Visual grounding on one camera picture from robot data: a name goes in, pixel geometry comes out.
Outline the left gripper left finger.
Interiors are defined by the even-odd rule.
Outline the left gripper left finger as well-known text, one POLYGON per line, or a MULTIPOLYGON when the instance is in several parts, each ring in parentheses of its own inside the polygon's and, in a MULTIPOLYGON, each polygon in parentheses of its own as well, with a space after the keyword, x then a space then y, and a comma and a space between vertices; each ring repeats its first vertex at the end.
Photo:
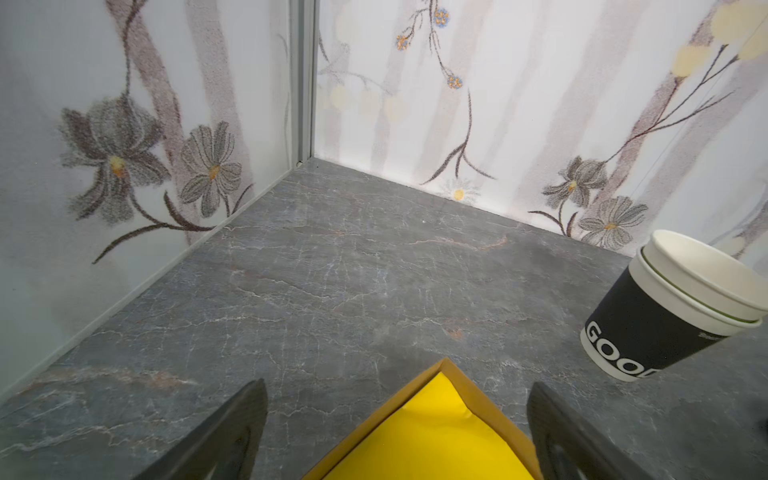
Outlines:
POLYGON ((249 479, 267 415, 265 381, 251 381, 137 477, 249 479))

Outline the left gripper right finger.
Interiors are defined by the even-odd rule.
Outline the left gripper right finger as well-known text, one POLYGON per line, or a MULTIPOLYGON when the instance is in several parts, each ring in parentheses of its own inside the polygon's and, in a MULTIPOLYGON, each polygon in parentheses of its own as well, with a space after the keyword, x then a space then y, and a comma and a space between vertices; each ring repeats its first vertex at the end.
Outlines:
POLYGON ((539 469, 545 479, 650 477, 546 384, 533 384, 526 413, 539 469))

